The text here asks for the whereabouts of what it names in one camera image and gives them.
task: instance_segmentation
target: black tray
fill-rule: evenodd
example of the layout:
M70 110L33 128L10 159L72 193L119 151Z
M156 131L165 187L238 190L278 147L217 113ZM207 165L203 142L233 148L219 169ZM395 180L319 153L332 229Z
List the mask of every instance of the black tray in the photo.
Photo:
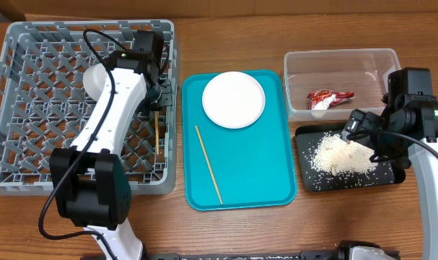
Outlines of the black tray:
M331 173L313 170L310 167L310 157L324 133L330 131L331 134L340 134L344 126L345 123L327 123L301 126L296 130L297 155L302 180L308 191L330 191L404 182L405 171L394 167L389 162L381 162L375 170L367 174L351 173L332 176Z

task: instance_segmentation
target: wire grid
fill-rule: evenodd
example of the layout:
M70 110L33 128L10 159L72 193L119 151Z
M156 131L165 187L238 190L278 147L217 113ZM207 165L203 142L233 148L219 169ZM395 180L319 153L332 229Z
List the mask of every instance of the wire grid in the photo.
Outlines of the wire grid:
M115 50L115 44L108 39L96 34L92 37L92 46L102 57ZM133 43L117 40L127 48ZM0 161L0 183L51 181L48 160L52 150L69 147L92 114L96 102L84 91L82 78L85 69L98 60L80 39L27 42L26 49L17 46L14 53L9 50L6 62L18 72L19 84L14 90L12 122L7 124L9 134L3 142L9 154L7 160ZM162 79L167 79L167 71ZM165 112L158 120L161 129L167 128ZM162 133L159 147L163 151L165 140L161 137ZM163 153L157 155L154 147L154 114L134 115L121 153L130 181L150 183L162 179L165 157ZM94 179L95 175L89 172L85 178Z

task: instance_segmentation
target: wooden chopstick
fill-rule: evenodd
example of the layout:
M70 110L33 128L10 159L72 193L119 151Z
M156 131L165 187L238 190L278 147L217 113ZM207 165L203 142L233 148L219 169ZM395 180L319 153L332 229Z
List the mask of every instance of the wooden chopstick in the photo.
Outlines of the wooden chopstick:
M158 127L158 116L159 116L159 112L155 111L154 112L154 127L155 127L155 132L156 132L156 154L159 154L159 127Z
M214 173L212 173L211 163L209 162L209 158L207 157L206 149L204 148L203 139L201 138L201 134L199 134L198 126L195 126L196 133L198 133L199 142L201 143L201 147L203 147L204 157L206 158L207 166L209 167L209 172L211 173L212 182L214 182L214 186L216 187L217 196L219 196L220 204L223 205L222 196L220 196L219 187L217 187L216 179L214 177Z

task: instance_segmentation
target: blue tray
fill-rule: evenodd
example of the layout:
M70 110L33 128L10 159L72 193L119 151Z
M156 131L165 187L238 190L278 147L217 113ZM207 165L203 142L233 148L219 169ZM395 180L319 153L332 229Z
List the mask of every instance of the blue tray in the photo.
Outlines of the blue tray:
M218 74L194 75L183 83L185 193L194 209L278 206L289 204L296 196L296 170L279 76L269 70L244 73L260 83L266 104L262 116L243 129L218 126L204 112L204 88ZM201 133L223 205L216 194L195 125Z

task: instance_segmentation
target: pile of rice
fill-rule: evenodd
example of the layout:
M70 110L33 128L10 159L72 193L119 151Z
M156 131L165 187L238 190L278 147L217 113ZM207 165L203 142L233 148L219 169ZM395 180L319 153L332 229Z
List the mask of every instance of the pile of rice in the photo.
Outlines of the pile of rice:
M357 142L345 142L340 134L325 133L310 164L318 172L331 173L333 176L343 173L368 173L377 167L369 158L374 151Z

